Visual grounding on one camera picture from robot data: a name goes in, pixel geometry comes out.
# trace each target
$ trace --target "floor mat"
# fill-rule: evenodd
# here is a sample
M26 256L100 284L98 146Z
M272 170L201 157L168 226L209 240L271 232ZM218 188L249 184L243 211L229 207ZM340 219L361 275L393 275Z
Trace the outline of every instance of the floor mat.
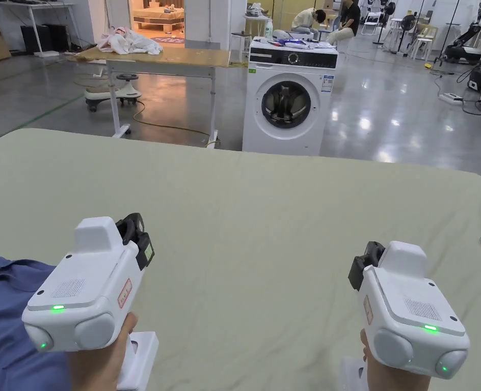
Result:
M184 43L184 38L156 37L152 39L159 43Z

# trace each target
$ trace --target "black speaker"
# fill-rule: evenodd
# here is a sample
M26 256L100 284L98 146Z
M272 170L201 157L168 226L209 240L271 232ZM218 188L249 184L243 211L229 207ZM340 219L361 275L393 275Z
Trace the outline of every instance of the black speaker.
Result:
M52 50L69 51L67 26L64 24L44 24L50 31L50 38L52 39Z
M40 37L41 49L43 51L49 51L52 49L52 40L50 38L50 30L47 26L37 25L38 36ZM25 42L25 49L28 54L33 54L40 51L38 46L38 41L36 40L36 35L34 34L34 29L32 26L23 25L21 26L21 34L23 35L23 41Z

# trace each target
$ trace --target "red label sticker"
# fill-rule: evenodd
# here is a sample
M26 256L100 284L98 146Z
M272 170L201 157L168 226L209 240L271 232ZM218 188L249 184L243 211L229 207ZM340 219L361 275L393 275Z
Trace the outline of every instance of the red label sticker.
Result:
M372 310L371 310L371 304L369 303L369 298L367 297L367 295L366 295L366 298L364 299L364 309L366 311L367 323L371 325Z
M132 291L132 281L128 279L125 286L123 287L123 290L119 294L119 297L117 298L117 303L119 304L119 308L123 308L131 291Z

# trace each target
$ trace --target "doorway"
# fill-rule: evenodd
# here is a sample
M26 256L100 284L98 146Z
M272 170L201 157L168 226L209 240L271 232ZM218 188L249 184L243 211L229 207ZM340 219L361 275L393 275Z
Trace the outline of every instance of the doorway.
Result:
M184 47L184 0L130 0L132 30L161 46Z

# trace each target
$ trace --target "washing machine label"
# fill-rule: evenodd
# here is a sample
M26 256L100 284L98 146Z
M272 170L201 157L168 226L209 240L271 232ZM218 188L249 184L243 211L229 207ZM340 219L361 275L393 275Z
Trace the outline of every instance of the washing machine label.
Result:
M322 92L331 92L334 79L335 77L332 74L324 75L324 80L322 81Z

